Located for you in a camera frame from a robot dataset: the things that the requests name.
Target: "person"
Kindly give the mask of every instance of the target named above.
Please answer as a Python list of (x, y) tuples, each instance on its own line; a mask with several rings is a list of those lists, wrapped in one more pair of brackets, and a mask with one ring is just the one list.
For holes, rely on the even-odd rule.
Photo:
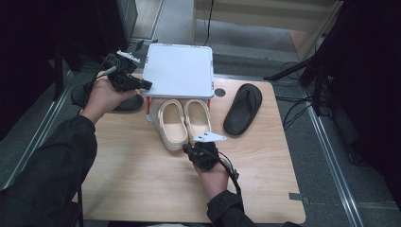
[[(96, 122), (136, 91), (116, 92), (108, 79), (95, 82), (85, 108), (62, 122), (29, 157), (13, 185), (0, 192), (0, 226), (57, 226), (96, 158)], [(209, 171), (194, 166), (210, 201), (214, 226), (255, 226), (240, 196), (227, 190), (221, 164)]]

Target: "black flip-flop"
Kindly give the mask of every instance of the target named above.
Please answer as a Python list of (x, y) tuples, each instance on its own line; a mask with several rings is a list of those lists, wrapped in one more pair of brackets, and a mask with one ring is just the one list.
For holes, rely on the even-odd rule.
[(231, 135), (242, 134), (253, 122), (261, 104), (262, 93), (260, 90), (253, 84), (242, 84), (224, 119), (224, 130)]

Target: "beige shoe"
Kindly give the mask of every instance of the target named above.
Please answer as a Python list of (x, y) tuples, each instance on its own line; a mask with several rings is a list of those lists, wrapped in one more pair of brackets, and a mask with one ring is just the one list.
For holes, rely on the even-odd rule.
[(150, 116), (167, 149), (179, 150), (183, 144), (188, 143), (188, 132), (183, 123), (183, 106), (178, 100), (152, 99)]
[(185, 125), (189, 134), (189, 142), (194, 145), (194, 136), (205, 131), (212, 131), (210, 124), (210, 113), (204, 101), (190, 99), (183, 107), (185, 114)]

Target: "black jacket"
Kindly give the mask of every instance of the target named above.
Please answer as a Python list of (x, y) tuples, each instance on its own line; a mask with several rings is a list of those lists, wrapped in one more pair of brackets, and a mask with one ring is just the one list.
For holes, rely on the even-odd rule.
[[(94, 124), (76, 116), (60, 124), (0, 192), (0, 226), (57, 226), (96, 157)], [(224, 191), (208, 204), (215, 226), (254, 226), (241, 197)]]

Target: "desk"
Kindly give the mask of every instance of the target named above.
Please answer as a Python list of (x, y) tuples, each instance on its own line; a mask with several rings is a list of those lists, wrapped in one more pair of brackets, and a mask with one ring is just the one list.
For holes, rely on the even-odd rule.
[[(215, 0), (212, 21), (290, 30), (300, 60), (314, 50), (318, 39), (330, 30), (342, 6), (337, 0)], [(195, 0), (192, 38), (196, 20), (208, 20), (211, 0)]]
[[(222, 128), (240, 85), (260, 88), (263, 102), (250, 127), (235, 138)], [(216, 142), (239, 172), (245, 211), (257, 223), (302, 223), (301, 201), (288, 145), (271, 84), (215, 79), (224, 97), (211, 99), (213, 132), (227, 135)], [(198, 175), (182, 150), (167, 150), (155, 126), (139, 113), (108, 113), (96, 124), (98, 152), (83, 184), (85, 219), (162, 222), (210, 222), (208, 202)], [(229, 189), (235, 192), (229, 182)]]

